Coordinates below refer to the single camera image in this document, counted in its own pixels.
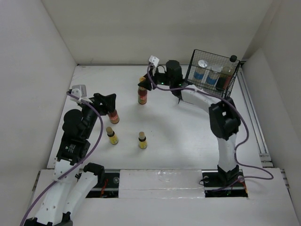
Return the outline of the yellow cap sauce bottle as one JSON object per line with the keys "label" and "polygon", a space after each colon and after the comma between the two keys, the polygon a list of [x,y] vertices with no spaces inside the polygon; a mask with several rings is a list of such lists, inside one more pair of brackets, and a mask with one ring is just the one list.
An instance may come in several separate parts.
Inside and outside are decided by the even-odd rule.
{"label": "yellow cap sauce bottle", "polygon": [[138,86],[138,103],[143,105],[147,103],[147,89]]}

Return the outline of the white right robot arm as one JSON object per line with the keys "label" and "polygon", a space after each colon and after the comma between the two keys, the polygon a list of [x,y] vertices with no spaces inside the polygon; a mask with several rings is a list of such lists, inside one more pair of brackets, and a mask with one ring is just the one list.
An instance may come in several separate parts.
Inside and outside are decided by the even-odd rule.
{"label": "white right robot arm", "polygon": [[218,141],[219,161],[217,165],[217,184],[215,191],[225,190],[239,181],[236,137],[239,126],[244,122],[233,100],[204,92],[194,85],[187,84],[182,78],[182,68],[178,61],[168,61],[166,71],[158,71],[159,59],[150,56],[147,73],[139,86],[171,92],[180,101],[191,103],[209,115],[210,129]]}

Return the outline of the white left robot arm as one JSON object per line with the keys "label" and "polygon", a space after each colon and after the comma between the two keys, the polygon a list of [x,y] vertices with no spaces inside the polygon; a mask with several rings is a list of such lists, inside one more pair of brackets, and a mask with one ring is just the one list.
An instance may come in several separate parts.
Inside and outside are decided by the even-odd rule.
{"label": "white left robot arm", "polygon": [[104,184],[102,165],[88,163],[80,173],[80,165],[93,153],[89,137],[97,120],[116,109],[116,94],[93,97],[66,93],[80,109],[71,109],[63,117],[63,136],[56,155],[53,181],[33,201],[25,213],[22,226],[71,226],[79,206],[96,186]]}

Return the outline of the dark soy sauce bottle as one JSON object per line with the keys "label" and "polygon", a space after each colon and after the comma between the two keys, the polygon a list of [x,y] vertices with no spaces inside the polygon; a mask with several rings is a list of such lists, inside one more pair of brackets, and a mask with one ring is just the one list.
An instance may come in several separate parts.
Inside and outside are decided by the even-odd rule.
{"label": "dark soy sauce bottle", "polygon": [[232,55],[229,59],[229,62],[222,68],[220,77],[215,86],[217,91],[222,92],[223,90],[227,89],[228,84],[230,83],[230,80],[236,69],[236,60],[237,56]]}

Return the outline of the red sauce bottle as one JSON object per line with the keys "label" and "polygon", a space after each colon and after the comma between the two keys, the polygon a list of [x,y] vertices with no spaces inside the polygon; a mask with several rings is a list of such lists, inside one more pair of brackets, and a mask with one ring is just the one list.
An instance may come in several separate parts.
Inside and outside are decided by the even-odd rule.
{"label": "red sauce bottle", "polygon": [[112,124],[117,124],[119,122],[119,115],[116,109],[113,112],[109,112],[108,117]]}

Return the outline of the metal base rail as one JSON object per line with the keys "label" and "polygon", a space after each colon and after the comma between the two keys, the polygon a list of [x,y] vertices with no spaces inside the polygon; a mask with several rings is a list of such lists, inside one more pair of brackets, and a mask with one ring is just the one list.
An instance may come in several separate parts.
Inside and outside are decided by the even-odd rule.
{"label": "metal base rail", "polygon": [[248,197],[244,182],[224,185],[215,170],[107,170],[87,198],[194,199]]}

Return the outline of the small yellow bottle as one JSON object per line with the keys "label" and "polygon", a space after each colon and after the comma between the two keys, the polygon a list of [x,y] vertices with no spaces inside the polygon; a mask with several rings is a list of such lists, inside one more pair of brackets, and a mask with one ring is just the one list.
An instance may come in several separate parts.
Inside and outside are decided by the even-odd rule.
{"label": "small yellow bottle", "polygon": [[112,145],[116,145],[119,142],[119,139],[111,127],[106,128],[106,133],[109,138],[109,141]]}
{"label": "small yellow bottle", "polygon": [[145,136],[145,133],[144,132],[139,132],[138,134],[138,140],[139,140],[139,147],[141,149],[145,149],[147,148],[147,141],[146,141],[146,136]]}

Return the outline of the white shaker blue label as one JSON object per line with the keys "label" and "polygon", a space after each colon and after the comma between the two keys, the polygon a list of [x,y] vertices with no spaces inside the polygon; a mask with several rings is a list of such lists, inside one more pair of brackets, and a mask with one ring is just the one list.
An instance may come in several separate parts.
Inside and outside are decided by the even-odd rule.
{"label": "white shaker blue label", "polygon": [[199,60],[193,78],[201,81],[205,75],[207,68],[208,68],[208,62],[206,60]]}

